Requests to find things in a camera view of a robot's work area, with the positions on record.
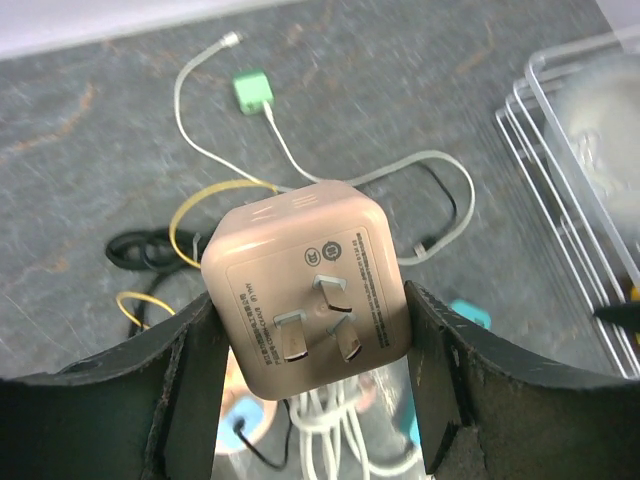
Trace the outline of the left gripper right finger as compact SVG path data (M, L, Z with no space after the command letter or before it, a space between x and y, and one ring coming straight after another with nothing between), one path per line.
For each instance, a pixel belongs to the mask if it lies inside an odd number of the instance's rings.
M523 349L408 281L408 352L427 474L636 479L639 383Z

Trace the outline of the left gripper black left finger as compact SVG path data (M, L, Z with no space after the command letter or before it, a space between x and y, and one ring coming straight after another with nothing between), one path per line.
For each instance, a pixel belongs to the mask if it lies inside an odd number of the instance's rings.
M227 353L202 294L57 373L2 379L2 478L210 478Z

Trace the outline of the blue charger plug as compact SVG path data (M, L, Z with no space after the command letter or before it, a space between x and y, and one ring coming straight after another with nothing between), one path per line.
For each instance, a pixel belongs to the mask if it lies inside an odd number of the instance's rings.
M246 449L244 437L253 441L265 419L262 403L251 395L237 399L219 421L216 452L229 455Z

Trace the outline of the pink cube socket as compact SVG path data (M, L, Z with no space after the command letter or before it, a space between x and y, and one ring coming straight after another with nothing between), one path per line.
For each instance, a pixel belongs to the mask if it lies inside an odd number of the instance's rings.
M260 398L292 397L392 363L410 348L387 216L344 182L231 210L201 273Z

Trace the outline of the light green plug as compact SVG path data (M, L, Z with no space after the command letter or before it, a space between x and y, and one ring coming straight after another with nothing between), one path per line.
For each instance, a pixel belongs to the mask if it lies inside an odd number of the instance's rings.
M232 85L240 111L252 115L264 111L264 104L274 103L274 94L263 70L240 72L232 78Z

